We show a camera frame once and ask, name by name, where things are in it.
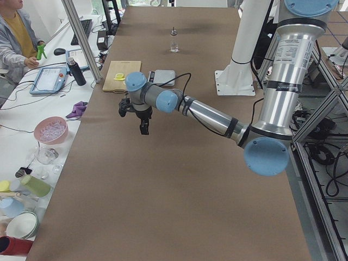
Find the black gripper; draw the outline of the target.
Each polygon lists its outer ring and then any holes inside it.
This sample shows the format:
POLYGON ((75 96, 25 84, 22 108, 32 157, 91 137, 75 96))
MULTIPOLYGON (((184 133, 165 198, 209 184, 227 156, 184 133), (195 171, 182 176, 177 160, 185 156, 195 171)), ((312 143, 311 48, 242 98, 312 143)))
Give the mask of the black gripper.
POLYGON ((135 114, 141 119, 140 132, 142 135, 149 135, 149 119, 152 117, 152 107, 148 104, 133 104, 135 114))

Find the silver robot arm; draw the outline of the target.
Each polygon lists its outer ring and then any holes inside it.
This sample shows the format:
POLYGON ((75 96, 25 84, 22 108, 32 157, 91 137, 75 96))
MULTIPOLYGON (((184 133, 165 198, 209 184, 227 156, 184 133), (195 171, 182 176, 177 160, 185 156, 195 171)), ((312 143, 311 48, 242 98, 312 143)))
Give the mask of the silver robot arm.
POLYGON ((253 172, 273 176, 284 171, 292 140, 290 122, 314 44, 324 34, 330 13, 338 3, 278 1, 277 4, 278 43, 258 120, 242 123, 186 95, 183 90, 149 82, 141 72, 126 77, 127 96, 119 104, 119 114, 135 113, 141 121, 140 131, 146 135, 153 109, 165 113, 178 111, 209 131, 234 140, 244 149, 244 161, 253 172))

